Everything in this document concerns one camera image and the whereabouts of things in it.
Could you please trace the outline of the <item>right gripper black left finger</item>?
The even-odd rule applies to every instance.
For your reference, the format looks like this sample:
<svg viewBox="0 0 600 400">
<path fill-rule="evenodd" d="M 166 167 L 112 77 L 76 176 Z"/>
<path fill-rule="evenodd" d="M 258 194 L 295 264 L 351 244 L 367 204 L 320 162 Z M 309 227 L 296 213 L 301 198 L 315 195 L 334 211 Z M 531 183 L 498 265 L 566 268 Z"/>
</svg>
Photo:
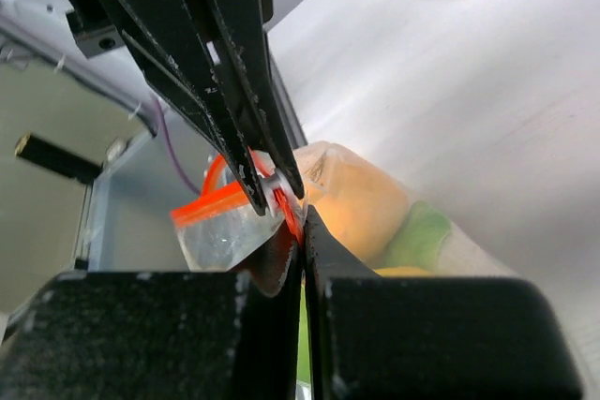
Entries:
<svg viewBox="0 0 600 400">
<path fill-rule="evenodd" d="M 1 359 L 5 399 L 292 399 L 302 261 L 286 227 L 225 273 L 63 273 Z"/>
</svg>

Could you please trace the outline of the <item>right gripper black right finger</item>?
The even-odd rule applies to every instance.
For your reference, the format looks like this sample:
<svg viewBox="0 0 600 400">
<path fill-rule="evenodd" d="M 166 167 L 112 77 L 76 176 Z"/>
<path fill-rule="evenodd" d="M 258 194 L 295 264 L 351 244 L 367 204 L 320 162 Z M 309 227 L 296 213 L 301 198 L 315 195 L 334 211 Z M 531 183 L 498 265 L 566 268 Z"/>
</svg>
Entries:
<svg viewBox="0 0 600 400">
<path fill-rule="evenodd" d="M 316 399 L 580 399 L 583 379 L 548 300 L 513 277 L 382 277 L 305 225 Z"/>
</svg>

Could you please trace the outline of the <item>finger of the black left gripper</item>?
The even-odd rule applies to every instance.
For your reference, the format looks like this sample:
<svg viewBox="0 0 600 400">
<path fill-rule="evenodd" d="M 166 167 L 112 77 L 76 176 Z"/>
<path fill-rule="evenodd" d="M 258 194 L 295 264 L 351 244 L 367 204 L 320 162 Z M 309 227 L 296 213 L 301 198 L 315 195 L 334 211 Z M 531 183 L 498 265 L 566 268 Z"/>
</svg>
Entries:
<svg viewBox="0 0 600 400">
<path fill-rule="evenodd" d="M 254 150 L 246 147 L 235 127 L 234 102 L 241 98 L 242 88 L 233 63 L 220 42 L 205 43 L 201 49 L 202 55 L 195 56 L 186 43 L 181 50 L 167 50 L 164 61 L 129 52 L 146 82 L 221 152 L 250 204 L 263 214 L 266 200 L 250 157 Z"/>
<path fill-rule="evenodd" d="M 212 0 L 217 28 L 232 61 L 241 98 L 234 102 L 236 129 L 246 147 L 271 156 L 293 194 L 305 187 L 278 109 L 272 59 L 264 25 L 273 16 L 273 0 Z"/>
</svg>

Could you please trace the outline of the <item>green apple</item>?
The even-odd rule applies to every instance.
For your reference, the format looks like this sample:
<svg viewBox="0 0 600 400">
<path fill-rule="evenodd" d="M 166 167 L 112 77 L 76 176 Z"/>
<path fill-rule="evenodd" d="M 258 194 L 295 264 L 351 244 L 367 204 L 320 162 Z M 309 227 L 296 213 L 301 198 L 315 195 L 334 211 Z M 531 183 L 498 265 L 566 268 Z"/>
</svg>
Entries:
<svg viewBox="0 0 600 400">
<path fill-rule="evenodd" d="M 384 250 L 382 266 L 411 266 L 435 272 L 451 229 L 451 222 L 444 214 L 423 200 L 415 202 Z"/>
</svg>

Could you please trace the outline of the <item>clear zip bag orange zipper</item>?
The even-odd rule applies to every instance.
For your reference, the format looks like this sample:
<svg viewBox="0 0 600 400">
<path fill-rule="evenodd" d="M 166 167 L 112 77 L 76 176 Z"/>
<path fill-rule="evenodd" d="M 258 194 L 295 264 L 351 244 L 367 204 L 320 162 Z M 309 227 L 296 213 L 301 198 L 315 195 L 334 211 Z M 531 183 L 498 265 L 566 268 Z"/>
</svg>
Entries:
<svg viewBox="0 0 600 400">
<path fill-rule="evenodd" d="M 535 377 L 514 273 L 444 213 L 347 148 L 294 152 L 305 194 L 254 152 L 262 215 L 216 157 L 171 213 L 197 282 L 229 295 L 202 333 L 210 397 L 517 399 Z"/>
</svg>

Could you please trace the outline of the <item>orange round fruit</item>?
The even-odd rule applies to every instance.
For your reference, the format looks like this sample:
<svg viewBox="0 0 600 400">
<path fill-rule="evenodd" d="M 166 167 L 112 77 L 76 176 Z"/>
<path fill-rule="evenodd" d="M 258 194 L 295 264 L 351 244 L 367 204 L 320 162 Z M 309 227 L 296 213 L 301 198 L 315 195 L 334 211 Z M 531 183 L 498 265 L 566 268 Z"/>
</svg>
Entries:
<svg viewBox="0 0 600 400">
<path fill-rule="evenodd" d="M 397 181 L 361 157 L 333 151 L 307 174 L 310 203 L 329 232 L 363 262 L 379 257 L 410 208 Z"/>
</svg>

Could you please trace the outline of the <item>yellow bell pepper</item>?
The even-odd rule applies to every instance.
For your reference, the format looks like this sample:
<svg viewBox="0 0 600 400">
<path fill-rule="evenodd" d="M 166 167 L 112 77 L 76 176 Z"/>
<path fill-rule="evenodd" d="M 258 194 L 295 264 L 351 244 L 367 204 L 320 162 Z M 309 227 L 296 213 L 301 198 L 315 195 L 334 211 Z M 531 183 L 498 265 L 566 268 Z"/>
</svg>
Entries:
<svg viewBox="0 0 600 400">
<path fill-rule="evenodd" d="M 413 266 L 398 266 L 375 269 L 374 272 L 382 277 L 429 277 L 434 273 Z"/>
</svg>

